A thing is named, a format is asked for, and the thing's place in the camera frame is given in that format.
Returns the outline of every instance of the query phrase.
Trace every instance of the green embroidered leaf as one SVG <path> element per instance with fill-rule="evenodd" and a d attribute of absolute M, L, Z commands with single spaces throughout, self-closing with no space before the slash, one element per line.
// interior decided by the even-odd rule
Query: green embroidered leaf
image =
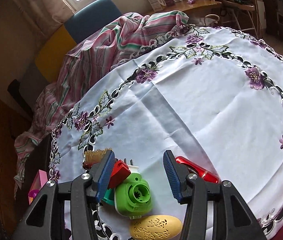
<path fill-rule="evenodd" d="M 73 127 L 74 121 L 72 117 L 69 117 L 66 123 L 66 126 L 68 129 L 71 129 Z"/>
<path fill-rule="evenodd" d="M 95 123 L 91 128 L 91 133 L 95 136 L 99 136 L 103 134 L 103 129 L 100 126 L 99 122 Z"/>
<path fill-rule="evenodd" d="M 211 50 L 205 49 L 205 50 L 202 52 L 202 56 L 204 56 L 206 59 L 211 60 L 212 57 L 214 56 L 214 52 L 211 51 Z"/>
<path fill-rule="evenodd" d="M 205 28 L 196 28 L 199 34 L 205 34 L 205 33 L 210 33 L 207 29 Z"/>
<path fill-rule="evenodd" d="M 194 31 L 195 31 L 194 26 L 195 25 L 193 25 L 193 24 L 188 24 L 189 30 L 185 33 L 185 35 L 194 33 Z"/>
<path fill-rule="evenodd" d="M 215 52 L 225 52 L 227 49 L 229 49 L 229 47 L 226 45 L 221 45 L 221 46 L 212 46 L 211 49 Z"/>
<path fill-rule="evenodd" d="M 72 115 L 77 115 L 78 114 L 78 110 L 79 110 L 79 105 L 80 105 L 80 103 L 79 104 L 77 104 L 77 105 L 74 105 L 74 109 L 73 109 L 73 114 Z"/>
<path fill-rule="evenodd" d="M 190 49 L 190 50 L 187 50 L 185 52 L 185 57 L 186 58 L 191 58 L 191 57 L 196 56 L 196 55 L 197 55 L 197 53 L 196 53 L 196 51 L 194 49 Z"/>
<path fill-rule="evenodd" d="M 235 34 L 236 37 L 242 38 L 242 39 L 249 39 L 250 35 L 237 31 L 237 30 L 232 30 L 231 33 Z"/>
<path fill-rule="evenodd" d="M 108 91 L 105 91 L 99 99 L 100 112 L 97 113 L 99 116 L 107 114 L 112 108 L 109 106 L 111 96 L 108 94 Z"/>
<path fill-rule="evenodd" d="M 158 44 L 158 45 L 163 45 L 163 44 L 165 44 L 165 43 L 167 42 L 166 39 L 165 39 L 165 37 L 162 36 L 162 35 L 158 35 L 158 36 L 155 38 L 155 40 L 157 41 L 157 44 Z"/>
<path fill-rule="evenodd" d="M 55 163 L 60 163 L 60 153 L 55 155 Z"/>
<path fill-rule="evenodd" d="M 88 133 L 83 133 L 83 135 L 80 137 L 79 140 L 80 143 L 78 145 L 78 150 L 84 148 L 88 144 L 89 138 L 90 138 L 90 131 Z"/>
<path fill-rule="evenodd" d="M 172 50 L 172 52 L 175 52 L 175 53 L 178 53 L 178 54 L 184 53 L 187 50 L 186 47 L 172 47 L 172 46 L 170 46 L 169 48 Z"/>

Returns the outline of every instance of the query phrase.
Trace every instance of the table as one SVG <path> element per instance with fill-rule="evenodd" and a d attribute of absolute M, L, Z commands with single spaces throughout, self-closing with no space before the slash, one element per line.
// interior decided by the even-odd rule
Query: table
<path fill-rule="evenodd" d="M 199 10 L 206 10 L 206 9 L 214 9 L 214 8 L 220 8 L 222 5 L 221 2 L 217 1 L 209 1 L 209 0 L 196 0 L 196 3 L 189 4 L 187 1 L 178 2 L 173 6 L 166 6 L 163 11 L 160 12 L 154 12 L 149 11 L 145 13 L 144 15 L 153 15 L 155 13 L 161 13 L 161 12 L 171 12 L 171 11 L 199 11 Z"/>
<path fill-rule="evenodd" d="M 270 239 L 283 225 L 283 56 L 230 28 L 189 25 L 166 42 L 172 35 L 110 71 L 58 124 L 51 174 L 71 181 L 85 172 L 85 147 L 112 148 L 140 167 L 152 214 L 183 221 L 186 207 L 173 198 L 163 167 L 169 149 L 230 180 Z M 106 204 L 91 208 L 108 239 L 130 239 L 128 218 Z M 213 207 L 207 211 L 209 239 Z M 69 205 L 65 221 L 69 226 Z"/>

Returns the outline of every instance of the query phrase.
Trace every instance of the carved yellow soap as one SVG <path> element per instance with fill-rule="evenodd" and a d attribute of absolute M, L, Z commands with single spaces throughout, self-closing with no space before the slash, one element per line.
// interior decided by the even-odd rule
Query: carved yellow soap
<path fill-rule="evenodd" d="M 156 215 L 132 220 L 129 231 L 135 240 L 168 240 L 182 230 L 182 222 L 172 216 Z"/>

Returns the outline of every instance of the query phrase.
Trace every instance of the pink striped fabric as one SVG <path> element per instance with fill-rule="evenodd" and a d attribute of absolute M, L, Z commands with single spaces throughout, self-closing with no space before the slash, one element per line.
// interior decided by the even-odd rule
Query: pink striped fabric
<path fill-rule="evenodd" d="M 114 68 L 119 61 L 128 61 L 141 46 L 148 46 L 151 39 L 165 35 L 187 21 L 187 15 L 179 11 L 145 17 L 128 13 L 69 51 L 57 82 L 48 85 L 37 99 L 31 128 L 15 140 L 18 155 L 16 185 L 22 185 L 25 161 L 30 152 L 112 66 Z"/>

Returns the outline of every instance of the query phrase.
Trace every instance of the wooden shelf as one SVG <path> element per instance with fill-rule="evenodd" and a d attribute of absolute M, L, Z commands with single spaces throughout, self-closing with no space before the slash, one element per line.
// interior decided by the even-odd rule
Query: wooden shelf
<path fill-rule="evenodd" d="M 160 12 L 154 12 L 150 11 L 145 13 L 144 15 L 153 15 L 155 13 L 162 13 L 162 12 L 171 12 L 171 11 L 200 11 L 200 10 L 206 10 L 206 9 L 214 9 L 214 8 L 220 8 L 221 2 L 217 1 L 208 1 L 208 0 L 196 0 L 196 3 L 189 4 L 187 1 L 178 2 L 173 6 L 166 6 L 163 11 Z"/>

